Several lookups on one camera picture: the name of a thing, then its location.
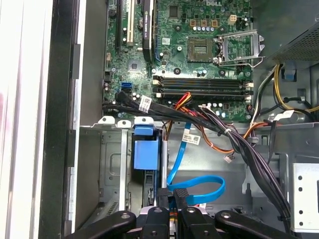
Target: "chip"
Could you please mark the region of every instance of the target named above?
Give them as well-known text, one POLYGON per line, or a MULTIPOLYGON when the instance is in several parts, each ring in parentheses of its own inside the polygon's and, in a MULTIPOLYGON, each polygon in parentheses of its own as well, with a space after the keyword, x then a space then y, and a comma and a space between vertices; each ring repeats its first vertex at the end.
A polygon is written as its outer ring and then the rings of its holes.
POLYGON ((178 17, 178 6, 169 6, 169 17, 178 17))
POLYGON ((189 21, 190 26, 196 26, 196 20, 192 19, 189 21))
POLYGON ((190 38, 187 58, 189 62, 213 62, 213 41, 211 39, 190 38))
POLYGON ((206 20, 202 20, 201 21, 201 26, 207 27, 207 21, 206 20))
POLYGON ((217 20, 211 21, 211 26, 212 27, 218 27, 218 21, 217 20))

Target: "cable tie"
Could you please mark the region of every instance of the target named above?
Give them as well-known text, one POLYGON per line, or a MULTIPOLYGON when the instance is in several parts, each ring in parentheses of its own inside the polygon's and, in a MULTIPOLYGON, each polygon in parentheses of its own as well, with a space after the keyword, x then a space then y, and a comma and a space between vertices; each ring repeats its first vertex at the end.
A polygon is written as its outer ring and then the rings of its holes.
POLYGON ((280 221, 280 222, 289 222, 290 221, 290 217, 281 217, 281 216, 277 216, 277 218, 278 218, 278 221, 280 221))
POLYGON ((224 131, 224 134, 229 133, 230 131, 231 131, 231 129, 230 129, 230 128, 227 128, 227 129, 224 131))

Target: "wire bundle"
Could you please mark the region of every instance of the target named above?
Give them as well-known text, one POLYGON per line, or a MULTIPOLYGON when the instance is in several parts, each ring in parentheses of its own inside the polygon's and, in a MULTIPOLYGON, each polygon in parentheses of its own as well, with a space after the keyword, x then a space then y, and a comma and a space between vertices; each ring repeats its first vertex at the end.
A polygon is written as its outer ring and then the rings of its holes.
MULTIPOLYGON (((117 94, 117 102, 122 103, 121 106, 117 105, 105 105, 108 109, 126 109, 128 113, 134 114, 138 112, 139 104, 132 101, 124 92, 117 94)), ((296 234, 290 231, 290 206, 283 192, 281 191, 280 185, 272 172, 271 168, 265 161, 265 159, 246 141, 237 131, 231 126, 226 125, 219 117, 208 108, 198 108, 190 110, 181 107, 180 111, 172 109, 167 106, 163 106, 157 103, 151 103, 148 112, 149 116, 156 116, 160 118, 169 118, 171 120, 185 121, 198 126, 200 129, 210 129, 220 135, 225 135, 229 138, 234 152, 240 153, 245 163, 250 167, 250 170, 265 195, 274 204, 280 217, 285 225, 287 233, 296 234)), ((249 135, 255 127, 263 126, 264 123, 259 123, 256 126, 252 126, 245 136, 249 135)))

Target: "capacitor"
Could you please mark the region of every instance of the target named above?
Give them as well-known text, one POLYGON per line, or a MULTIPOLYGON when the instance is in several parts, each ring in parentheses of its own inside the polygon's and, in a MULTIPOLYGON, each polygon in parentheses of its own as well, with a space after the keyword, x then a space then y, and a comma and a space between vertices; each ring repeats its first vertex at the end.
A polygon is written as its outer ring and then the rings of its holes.
POLYGON ((202 70, 197 71, 197 76, 200 77, 203 74, 202 70))

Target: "pci slot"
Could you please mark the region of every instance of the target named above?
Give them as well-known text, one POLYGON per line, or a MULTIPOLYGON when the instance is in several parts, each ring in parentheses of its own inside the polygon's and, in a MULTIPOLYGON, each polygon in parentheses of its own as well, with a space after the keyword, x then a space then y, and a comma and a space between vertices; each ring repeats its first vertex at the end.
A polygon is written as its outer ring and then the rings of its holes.
POLYGON ((129 10, 129 17, 128 17, 128 39, 127 43, 129 46, 133 45, 134 40, 134 16, 135 16, 135 0, 128 0, 128 10, 129 10))
POLYGON ((116 36, 115 36, 115 48, 118 53, 121 52, 121 44, 122 44, 122 8, 123 8, 123 0, 117 0, 116 7, 116 36))

